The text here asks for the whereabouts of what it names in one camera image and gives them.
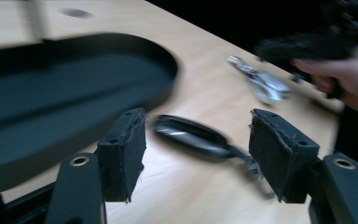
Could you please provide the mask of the silver keychain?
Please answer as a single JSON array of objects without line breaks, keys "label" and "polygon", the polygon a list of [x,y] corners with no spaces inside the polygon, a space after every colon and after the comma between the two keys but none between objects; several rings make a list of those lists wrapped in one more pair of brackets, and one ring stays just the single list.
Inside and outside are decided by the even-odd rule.
[{"label": "silver keychain", "polygon": [[245,75],[255,97],[264,104],[279,104],[292,92],[279,78],[269,72],[255,70],[240,57],[228,56],[227,62]]}]

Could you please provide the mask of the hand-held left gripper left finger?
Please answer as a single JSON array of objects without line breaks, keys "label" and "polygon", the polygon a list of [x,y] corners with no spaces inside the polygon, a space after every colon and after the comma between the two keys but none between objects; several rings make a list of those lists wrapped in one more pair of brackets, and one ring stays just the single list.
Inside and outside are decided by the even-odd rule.
[{"label": "hand-held left gripper left finger", "polygon": [[98,143],[96,155],[107,202],[131,202],[131,195],[145,168],[145,123],[143,108],[126,111]]}]

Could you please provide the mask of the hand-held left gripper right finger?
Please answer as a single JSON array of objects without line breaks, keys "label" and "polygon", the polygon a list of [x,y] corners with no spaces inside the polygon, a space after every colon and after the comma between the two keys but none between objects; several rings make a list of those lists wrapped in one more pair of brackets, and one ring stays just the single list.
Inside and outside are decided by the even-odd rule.
[{"label": "hand-held left gripper right finger", "polygon": [[320,146],[281,116],[253,109],[249,152],[279,201],[303,203]]}]

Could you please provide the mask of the black key rack with tray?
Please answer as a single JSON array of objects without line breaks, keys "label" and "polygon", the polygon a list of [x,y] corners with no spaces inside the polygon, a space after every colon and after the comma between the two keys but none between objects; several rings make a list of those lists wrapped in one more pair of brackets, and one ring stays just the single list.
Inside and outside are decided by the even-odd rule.
[{"label": "black key rack with tray", "polygon": [[172,53],[135,35],[0,49],[0,191],[99,140],[123,112],[160,105],[178,72]]}]

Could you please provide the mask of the black car key fob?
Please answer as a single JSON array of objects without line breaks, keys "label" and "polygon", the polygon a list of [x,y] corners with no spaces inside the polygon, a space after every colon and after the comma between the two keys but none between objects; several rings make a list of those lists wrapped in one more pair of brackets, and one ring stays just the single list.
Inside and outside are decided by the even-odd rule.
[{"label": "black car key fob", "polygon": [[190,119],[170,115],[158,116],[154,132],[163,139],[184,147],[189,153],[210,161],[238,159],[245,176],[266,199],[276,196],[253,157],[231,145],[220,132]]}]

